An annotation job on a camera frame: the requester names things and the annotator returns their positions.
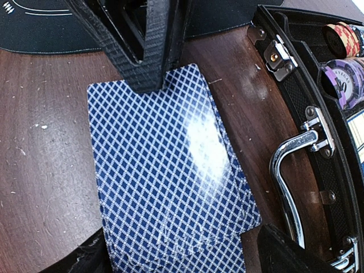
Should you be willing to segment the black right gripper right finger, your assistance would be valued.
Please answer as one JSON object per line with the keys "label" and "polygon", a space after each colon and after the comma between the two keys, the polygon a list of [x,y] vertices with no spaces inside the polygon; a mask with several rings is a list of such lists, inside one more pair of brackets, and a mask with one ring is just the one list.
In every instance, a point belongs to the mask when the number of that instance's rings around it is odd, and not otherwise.
{"label": "black right gripper right finger", "polygon": [[262,272],[329,272],[327,262],[310,254],[273,224],[261,227],[258,253]]}

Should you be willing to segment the grey card deck box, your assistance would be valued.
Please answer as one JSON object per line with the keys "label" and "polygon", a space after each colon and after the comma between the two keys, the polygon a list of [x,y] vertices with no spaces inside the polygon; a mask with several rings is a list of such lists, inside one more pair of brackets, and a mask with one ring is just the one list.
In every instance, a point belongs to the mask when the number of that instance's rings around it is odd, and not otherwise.
{"label": "grey card deck box", "polygon": [[103,231],[114,272],[245,272],[261,217],[196,64],[137,94],[88,86]]}

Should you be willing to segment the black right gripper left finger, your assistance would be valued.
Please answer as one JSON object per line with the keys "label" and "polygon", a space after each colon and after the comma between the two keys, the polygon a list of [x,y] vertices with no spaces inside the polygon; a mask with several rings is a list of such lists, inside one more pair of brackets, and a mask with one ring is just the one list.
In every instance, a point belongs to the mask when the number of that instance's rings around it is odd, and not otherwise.
{"label": "black right gripper left finger", "polygon": [[41,272],[113,272],[103,229],[97,230],[69,255]]}

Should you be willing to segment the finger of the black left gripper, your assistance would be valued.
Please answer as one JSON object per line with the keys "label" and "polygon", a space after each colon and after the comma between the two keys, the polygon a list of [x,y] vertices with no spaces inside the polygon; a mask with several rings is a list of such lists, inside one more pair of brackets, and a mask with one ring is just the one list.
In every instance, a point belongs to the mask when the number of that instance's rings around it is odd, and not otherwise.
{"label": "finger of the black left gripper", "polygon": [[161,89],[169,1],[66,1],[135,93]]}
{"label": "finger of the black left gripper", "polygon": [[170,64],[178,65],[181,58],[185,32],[191,20],[194,1],[177,1],[175,17],[173,19],[172,41],[170,46]]}

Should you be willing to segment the black poker chip case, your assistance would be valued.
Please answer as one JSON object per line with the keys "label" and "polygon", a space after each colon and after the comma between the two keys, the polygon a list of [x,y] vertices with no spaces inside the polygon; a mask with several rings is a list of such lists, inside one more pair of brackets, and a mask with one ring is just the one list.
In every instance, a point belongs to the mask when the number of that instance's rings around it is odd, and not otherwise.
{"label": "black poker chip case", "polygon": [[270,160],[284,234],[327,262],[330,272],[362,272],[363,167],[348,120],[363,110],[363,101],[342,110],[321,69],[340,59],[322,34],[324,25],[338,22],[362,26],[339,16],[258,5],[247,35],[298,129]]}

